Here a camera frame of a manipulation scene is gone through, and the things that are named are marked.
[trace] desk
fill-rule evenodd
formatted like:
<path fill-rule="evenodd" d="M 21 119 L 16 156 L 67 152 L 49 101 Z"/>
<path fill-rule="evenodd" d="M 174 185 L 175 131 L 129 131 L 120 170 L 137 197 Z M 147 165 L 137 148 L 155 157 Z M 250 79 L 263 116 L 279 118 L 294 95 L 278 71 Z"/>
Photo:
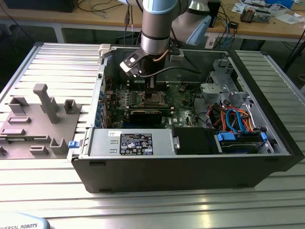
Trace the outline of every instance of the desk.
<path fill-rule="evenodd" d="M 3 7 L 8 14 L 12 16 L 20 25 L 52 27 L 59 43 L 65 43 L 63 28 L 74 29 L 91 29 L 91 30 L 124 30 L 124 17 L 127 6 L 122 5 L 107 10 L 107 18 L 103 18 L 92 12 L 85 12 L 76 8 L 72 13 L 39 11 L 39 10 L 11 10 L 2 2 Z M 100 0 L 92 0 L 92 3 L 100 3 Z M 240 14 L 232 13 L 231 9 L 238 0 L 226 0 L 224 9 L 231 20 L 240 23 L 236 38 L 241 39 L 256 39 L 256 40 L 272 40 L 296 42 L 303 32 L 302 24 L 297 23 L 289 25 L 280 20 L 272 18 L 270 23 L 243 23 L 240 22 Z M 113 1 L 105 4 L 104 8 L 118 4 Z M 82 7 L 90 9 L 89 4 L 85 1 Z M 305 6 L 294 5 L 292 10 L 305 10 Z M 142 15 L 139 9 L 133 10 L 134 31 L 140 31 L 142 23 Z M 0 9 L 0 24 L 7 26 L 13 25 L 14 22 Z M 208 41 L 206 48 L 212 48 L 217 37 L 221 36 L 224 28 L 221 21 L 217 20 L 214 28 L 209 28 L 206 36 Z"/>

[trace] electronic device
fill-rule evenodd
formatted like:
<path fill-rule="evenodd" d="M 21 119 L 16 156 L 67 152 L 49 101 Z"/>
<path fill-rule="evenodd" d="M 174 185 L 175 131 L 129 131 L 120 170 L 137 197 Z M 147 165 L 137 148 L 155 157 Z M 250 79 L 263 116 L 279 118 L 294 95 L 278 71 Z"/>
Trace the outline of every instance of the electronic device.
<path fill-rule="evenodd" d="M 4 0 L 9 9 L 51 10 L 71 13 L 78 0 Z"/>
<path fill-rule="evenodd" d="M 82 108 L 71 99 L 57 104 L 38 83 L 33 92 L 41 105 L 18 96 L 10 101 L 0 156 L 18 157 L 21 150 L 58 158 L 68 151 L 91 193 L 254 187 L 293 167 L 304 158 L 303 145 L 281 111 L 290 109 L 288 98 L 296 106 L 305 106 L 305 98 L 273 60 L 174 44 L 200 42 L 211 20 L 202 15 L 205 3 L 140 1 L 141 46 L 102 44 L 90 53 L 98 70 L 90 68 L 95 84 L 83 109 L 84 133 L 67 144 Z"/>
<path fill-rule="evenodd" d="M 220 8 L 221 2 L 220 0 L 209 0 L 208 7 L 210 10 L 209 15 L 211 16 L 211 23 L 209 25 L 210 28 L 213 28 L 216 22 L 217 14 Z"/>
<path fill-rule="evenodd" d="M 201 73 L 158 74 L 146 97 L 145 78 L 117 67 L 134 49 L 101 46 L 86 133 L 69 143 L 89 192 L 254 187 L 304 158 L 270 105 L 277 88 L 254 81 L 260 64 L 276 74 L 262 54 L 180 50 Z M 171 59 L 165 68 L 176 65 Z"/>
<path fill-rule="evenodd" d="M 266 4 L 281 4 L 290 9 L 294 3 L 294 0 L 265 0 Z"/>
<path fill-rule="evenodd" d="M 0 228 L 4 229 L 50 229 L 50 223 L 44 219 L 19 212 L 0 213 Z"/>
<path fill-rule="evenodd" d="M 271 20 L 271 13 L 268 10 L 256 9 L 246 6 L 240 16 L 240 21 L 250 23 L 252 21 L 268 23 Z"/>

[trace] black cable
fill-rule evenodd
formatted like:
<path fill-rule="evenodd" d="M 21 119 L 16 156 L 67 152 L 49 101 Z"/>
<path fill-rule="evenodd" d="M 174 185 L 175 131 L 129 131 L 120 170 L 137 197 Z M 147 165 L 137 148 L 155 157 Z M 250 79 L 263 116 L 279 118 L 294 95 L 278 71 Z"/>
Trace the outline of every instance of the black cable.
<path fill-rule="evenodd" d="M 5 12 L 5 14 L 25 33 L 25 35 L 27 35 L 27 37 L 33 42 L 35 43 L 34 39 L 27 34 L 26 31 L 24 31 L 24 29 L 6 12 L 6 10 L 4 9 L 4 7 L 2 6 L 2 4 L 0 3 L 0 7 L 3 9 L 3 11 Z"/>
<path fill-rule="evenodd" d="M 86 11 L 86 12 L 99 12 L 99 11 L 109 10 L 109 9 L 114 8 L 114 7 L 124 5 L 124 4 L 118 4 L 118 5 L 111 6 L 111 7 L 105 8 L 105 9 L 101 9 L 101 10 L 85 10 L 85 9 L 83 9 L 82 7 L 80 7 L 80 5 L 81 5 L 81 3 L 82 3 L 83 1 L 85 1 L 85 0 L 81 0 L 81 1 L 78 3 L 77 8 L 80 9 L 80 10 Z"/>
<path fill-rule="evenodd" d="M 135 0 L 135 2 L 137 3 L 137 5 L 138 5 L 139 9 L 140 9 L 140 10 L 141 10 L 141 12 L 143 13 L 143 8 L 141 7 L 141 5 L 140 5 L 139 1 L 138 1 L 138 0 Z"/>
<path fill-rule="evenodd" d="M 290 59 L 291 55 L 294 53 L 295 49 L 297 48 L 297 46 L 299 45 L 301 39 L 303 38 L 304 33 L 305 33 L 305 30 L 303 31 L 302 36 L 300 37 L 299 41 L 298 41 L 297 44 L 295 45 L 295 48 L 294 48 L 294 49 L 292 50 L 292 52 L 290 53 L 290 55 L 289 55 L 289 57 L 288 57 L 288 59 L 287 59 L 287 61 L 286 61 L 286 64 L 285 64 L 284 69 L 286 68 L 287 63 L 289 62 L 289 59 Z"/>
<path fill-rule="evenodd" d="M 284 67 L 284 72 L 287 72 L 292 63 L 295 61 L 295 59 L 301 54 L 301 52 L 305 48 L 305 41 L 301 44 L 301 46 L 297 49 L 297 51 L 291 56 L 290 60 L 286 63 Z"/>
<path fill-rule="evenodd" d="M 139 44 L 141 34 L 142 34 L 142 30 L 140 30 L 140 32 L 139 32 L 139 34 L 138 34 L 138 37 L 137 37 L 137 39 L 135 40 L 135 45 L 138 45 L 138 44 Z"/>
<path fill-rule="evenodd" d="M 195 116 L 197 116 L 197 118 L 200 120 L 200 121 L 202 121 L 205 125 L 206 125 L 206 127 L 208 127 L 208 128 L 211 128 L 211 126 L 206 122 L 206 121 L 204 121 L 201 117 L 199 117 L 198 115 L 199 114 L 202 114 L 202 113 L 204 113 L 204 112 L 200 112 L 200 113 L 196 113 L 196 110 L 195 110 L 195 99 L 196 99 L 196 95 L 197 95 L 197 92 L 198 91 L 201 91 L 200 90 L 200 88 L 195 92 L 195 96 L 194 96 L 194 99 L 193 99 L 193 111 L 194 111 L 194 113 L 195 113 Z"/>
<path fill-rule="evenodd" d="M 293 45 L 291 45 L 291 44 L 288 44 L 287 42 L 282 42 L 283 43 L 283 45 L 287 48 L 287 49 L 289 49 L 290 51 L 292 51 L 292 49 L 290 48 L 290 47 L 292 47 L 292 48 L 294 48 L 294 46 Z"/>
<path fill-rule="evenodd" d="M 130 22 L 130 12 L 129 12 L 130 6 L 127 7 L 124 23 L 125 23 L 125 29 L 124 29 L 124 45 L 126 45 L 126 31 L 127 31 L 127 26 L 129 25 Z"/>
<path fill-rule="evenodd" d="M 222 16 L 219 15 L 217 18 L 226 21 L 227 25 L 229 26 L 230 23 L 231 23 L 231 20 L 230 20 L 230 18 L 228 17 L 228 15 L 225 13 L 225 10 L 224 10 L 223 6 L 220 5 L 220 7 L 222 8 L 222 10 L 223 10 L 224 12 L 222 13 L 222 12 L 219 11 L 218 14 L 223 14 L 224 17 L 222 17 Z M 227 32 L 227 31 L 226 31 L 226 27 L 225 27 L 225 30 L 224 30 L 224 32 L 223 32 L 223 34 L 222 34 L 220 40 L 216 42 L 216 45 L 215 45 L 214 48 L 217 48 L 218 45 L 219 45 L 219 48 L 220 48 L 221 40 L 222 40 L 222 38 L 224 37 L 224 35 L 226 34 L 226 32 Z"/>
<path fill-rule="evenodd" d="M 188 71 L 188 72 L 191 72 L 191 73 L 196 73 L 196 74 L 200 74 L 201 73 L 201 72 L 189 69 L 189 68 L 183 68 L 183 67 L 179 67 L 179 66 L 172 66 L 172 67 L 161 69 L 161 70 L 159 70 L 159 71 L 157 71 L 157 72 L 155 72 L 153 74 L 150 74 L 150 75 L 140 75 L 140 77 L 142 77 L 142 78 L 152 77 L 152 76 L 155 76 L 157 74 L 160 74 L 160 73 L 163 73 L 165 71 L 168 71 L 170 69 L 181 69 L 181 70 L 185 70 L 185 71 Z"/>
<path fill-rule="evenodd" d="M 178 39 L 177 39 L 177 37 L 176 37 L 176 34 L 175 34 L 173 28 L 171 28 L 171 31 L 172 31 L 172 34 L 173 34 L 173 37 L 174 37 L 175 41 L 176 41 L 177 44 L 178 44 L 179 42 L 178 42 Z"/>
<path fill-rule="evenodd" d="M 108 4 L 108 3 L 112 2 L 112 1 L 113 1 L 113 0 L 110 0 L 110 1 L 105 2 L 105 3 L 98 3 L 98 4 L 95 4 L 95 5 L 92 6 L 92 8 L 94 8 L 94 7 L 96 7 L 96 6 L 99 6 L 99 5 L 106 5 L 106 4 Z"/>
<path fill-rule="evenodd" d="M 130 14 L 132 18 L 132 45 L 133 45 L 133 11 L 132 11 L 132 6 L 130 7 Z"/>

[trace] cable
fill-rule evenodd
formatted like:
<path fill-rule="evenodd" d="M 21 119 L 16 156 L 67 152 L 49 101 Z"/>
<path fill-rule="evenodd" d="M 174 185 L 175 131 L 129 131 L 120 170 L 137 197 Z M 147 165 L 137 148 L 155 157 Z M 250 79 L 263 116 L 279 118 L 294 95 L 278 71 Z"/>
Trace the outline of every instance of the cable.
<path fill-rule="evenodd" d="M 150 74 L 150 75 L 140 75 L 140 77 L 142 77 L 142 78 L 152 77 L 152 76 L 155 76 L 155 75 L 157 75 L 157 74 L 163 73 L 163 72 L 168 71 L 168 70 L 171 70 L 171 69 L 181 69 L 181 70 L 185 70 L 185 71 L 188 71 L 188 72 L 191 72 L 191 73 L 196 73 L 196 74 L 200 74 L 200 73 L 201 73 L 201 72 L 198 72 L 198 71 L 194 71 L 194 70 L 192 70 L 192 69 L 189 69 L 189 68 L 183 68 L 183 67 L 173 66 L 173 67 L 164 68 L 164 69 L 159 70 L 159 71 L 157 71 L 156 73 L 153 73 L 153 74 Z"/>
<path fill-rule="evenodd" d="M 2 6 L 2 4 L 0 3 L 0 7 L 3 9 L 3 11 L 5 12 L 5 14 L 25 33 L 25 35 L 27 35 L 27 37 L 33 42 L 35 43 L 34 39 L 27 34 L 27 32 L 6 12 L 6 10 L 4 9 L 4 7 Z"/>
<path fill-rule="evenodd" d="M 112 2 L 112 1 L 113 0 L 110 0 L 110 1 L 105 2 L 105 3 L 98 3 L 98 4 L 93 5 L 92 7 L 96 7 L 96 6 L 99 6 L 99 5 L 105 5 L 105 4 L 108 4 L 108 3 Z"/>
<path fill-rule="evenodd" d="M 292 52 L 290 53 L 289 57 L 287 58 L 287 61 L 286 61 L 286 64 L 285 64 L 284 69 L 286 68 L 286 66 L 287 66 L 287 64 L 288 64 L 288 62 L 289 62 L 289 60 L 290 60 L 291 55 L 294 53 L 295 49 L 297 48 L 297 46 L 299 45 L 299 43 L 300 43 L 301 39 L 303 38 L 304 33 L 305 33 L 305 30 L 303 31 L 303 33 L 302 33 L 302 35 L 301 35 L 301 37 L 300 37 L 299 41 L 298 41 L 298 42 L 297 42 L 297 44 L 295 45 L 295 48 L 292 50 Z"/>
<path fill-rule="evenodd" d="M 127 7 L 127 11 L 125 14 L 125 19 L 124 19 L 124 23 L 125 23 L 125 29 L 124 29 L 124 45 L 126 45 L 126 31 L 127 31 L 127 26 L 129 25 L 130 22 L 130 6 Z"/>
<path fill-rule="evenodd" d="M 141 5 L 140 5 L 139 1 L 138 1 L 138 0 L 135 0 L 135 2 L 137 3 L 137 5 L 138 5 L 139 9 L 140 9 L 140 10 L 141 10 L 141 12 L 143 13 L 143 8 L 141 7 Z"/>
<path fill-rule="evenodd" d="M 223 6 L 220 5 L 220 7 L 222 8 L 222 10 L 223 10 L 224 12 L 222 13 L 222 12 L 219 11 L 218 14 L 223 14 L 224 17 L 218 16 L 217 18 L 221 19 L 222 21 L 225 20 L 225 21 L 226 21 L 226 24 L 229 25 L 229 24 L 231 23 L 230 18 L 229 18 L 228 15 L 226 14 L 226 12 L 225 12 Z M 226 32 L 227 32 L 227 30 L 225 30 L 225 31 L 223 32 L 223 34 L 222 34 L 220 40 L 216 42 L 216 45 L 215 45 L 214 48 L 216 48 L 218 45 L 219 45 L 219 48 L 220 48 L 221 40 L 222 40 L 222 38 L 224 37 L 224 34 L 225 34 Z"/>
<path fill-rule="evenodd" d="M 158 62 L 158 61 L 161 61 L 164 57 L 166 57 L 167 56 L 167 54 L 170 52 L 170 50 L 168 49 L 168 50 L 166 50 L 163 54 L 162 54 L 162 56 L 160 56 L 159 58 L 157 58 L 157 59 L 153 59 L 153 61 L 154 62 Z"/>
<path fill-rule="evenodd" d="M 132 6 L 130 7 L 130 12 L 131 12 L 131 18 L 132 18 L 132 44 L 133 44 L 133 11 L 132 11 Z"/>
<path fill-rule="evenodd" d="M 227 111 L 227 114 L 226 114 L 226 116 L 225 116 L 225 120 L 226 120 L 226 122 L 227 122 L 228 127 L 229 127 L 231 130 L 233 130 L 233 131 L 237 134 L 237 131 L 231 126 L 231 124 L 230 124 L 230 122 L 229 122 L 229 116 L 230 116 L 230 113 L 231 113 L 232 111 L 236 112 L 237 120 L 238 120 L 238 124 L 239 124 L 240 130 L 241 130 L 241 131 L 245 131 L 244 125 L 243 125 L 243 123 L 242 123 L 242 118 L 240 117 L 239 112 L 238 112 L 237 110 L 235 110 L 235 109 L 230 109 L 230 110 L 228 110 L 228 111 Z"/>
<path fill-rule="evenodd" d="M 300 81 L 305 82 L 305 79 L 303 79 L 302 77 L 305 77 L 305 75 L 301 74 L 301 75 L 298 76 L 298 78 L 299 78 Z"/>
<path fill-rule="evenodd" d="M 110 89 L 109 89 L 109 91 L 111 91 L 111 89 L 112 89 L 112 78 L 110 78 Z"/>
<path fill-rule="evenodd" d="M 290 66 L 293 64 L 293 62 L 295 61 L 295 59 L 302 53 L 302 51 L 305 48 L 305 41 L 303 41 L 302 45 L 296 50 L 296 52 L 291 56 L 291 58 L 289 59 L 289 61 L 286 63 L 285 67 L 284 67 L 284 72 L 287 72 L 288 69 L 290 68 Z"/>
<path fill-rule="evenodd" d="M 213 127 L 211 124 L 207 123 L 207 122 L 204 121 L 201 117 L 198 116 L 199 114 L 202 114 L 202 113 L 204 113 L 204 112 L 200 112 L 200 113 L 198 113 L 198 114 L 196 113 L 196 110 L 195 110 L 195 99 L 196 99 L 196 95 L 197 95 L 198 91 L 201 92 L 200 87 L 199 87 L 199 89 L 195 92 L 195 96 L 194 96 L 194 99 L 193 99 L 193 111 L 194 111 L 194 113 L 195 113 L 195 116 L 197 116 L 197 118 L 198 118 L 200 121 L 202 121 L 202 122 L 206 125 L 206 127 L 214 129 L 214 127 Z"/>
<path fill-rule="evenodd" d="M 85 0 L 81 0 L 81 1 L 78 3 L 77 8 L 80 9 L 80 10 L 86 11 L 86 12 L 99 12 L 99 11 L 109 10 L 109 9 L 114 8 L 114 7 L 124 5 L 124 4 L 118 4 L 118 5 L 111 6 L 111 7 L 105 8 L 105 9 L 101 9 L 101 10 L 85 10 L 85 9 L 83 9 L 82 7 L 80 7 L 81 3 L 84 2 L 84 1 L 85 1 Z"/>
<path fill-rule="evenodd" d="M 15 36 L 15 39 L 14 39 L 14 50 L 15 50 L 16 53 L 18 53 L 17 50 L 16 50 L 16 40 L 17 40 L 18 33 L 20 32 L 20 30 L 21 30 L 21 28 L 19 27 L 19 29 L 18 29 L 18 31 L 16 33 L 16 36 Z"/>
<path fill-rule="evenodd" d="M 227 42 L 228 37 L 229 37 L 229 25 L 228 25 L 228 23 L 226 22 L 226 20 L 224 20 L 224 22 L 225 22 L 225 25 L 226 25 L 226 27 L 227 27 L 227 36 L 226 36 L 226 38 L 225 38 L 225 40 L 224 40 L 224 46 L 226 46 L 226 45 L 227 45 L 226 42 Z"/>

